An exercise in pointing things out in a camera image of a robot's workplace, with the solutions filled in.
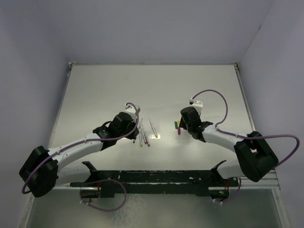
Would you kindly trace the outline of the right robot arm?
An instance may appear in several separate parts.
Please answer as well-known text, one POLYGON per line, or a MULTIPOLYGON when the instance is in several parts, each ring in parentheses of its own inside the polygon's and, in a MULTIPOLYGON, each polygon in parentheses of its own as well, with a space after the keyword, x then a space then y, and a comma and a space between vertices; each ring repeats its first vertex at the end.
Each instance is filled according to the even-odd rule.
POLYGON ((259 132, 253 131, 243 139, 219 132, 212 122, 201 121, 194 107, 183 108, 180 114, 180 127, 187 130, 192 138, 221 146, 237 157, 236 161, 223 160, 212 168, 211 180, 215 185, 222 186, 234 177, 258 182, 278 165, 278 158, 265 139, 254 139, 261 136, 259 132))

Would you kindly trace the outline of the green pen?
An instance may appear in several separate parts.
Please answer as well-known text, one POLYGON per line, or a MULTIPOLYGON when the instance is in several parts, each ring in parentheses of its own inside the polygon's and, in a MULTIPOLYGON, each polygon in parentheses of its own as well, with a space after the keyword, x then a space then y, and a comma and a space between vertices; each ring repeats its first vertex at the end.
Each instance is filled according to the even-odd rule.
POLYGON ((139 122, 139 135, 140 135, 140 147, 143 147, 143 133, 142 133, 142 129, 141 129, 141 126, 142 126, 142 122, 143 122, 143 119, 140 120, 139 122))

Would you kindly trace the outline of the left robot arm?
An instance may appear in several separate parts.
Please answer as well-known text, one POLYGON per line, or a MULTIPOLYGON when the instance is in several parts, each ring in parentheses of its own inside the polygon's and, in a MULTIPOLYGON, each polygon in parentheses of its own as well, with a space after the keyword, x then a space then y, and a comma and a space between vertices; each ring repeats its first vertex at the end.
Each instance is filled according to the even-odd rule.
POLYGON ((123 111, 78 141, 56 148, 34 148, 19 171, 24 181, 21 193, 32 193, 36 198, 46 195, 57 185, 59 172, 67 165, 108 149, 122 138, 134 139, 138 121, 138 113, 123 111))

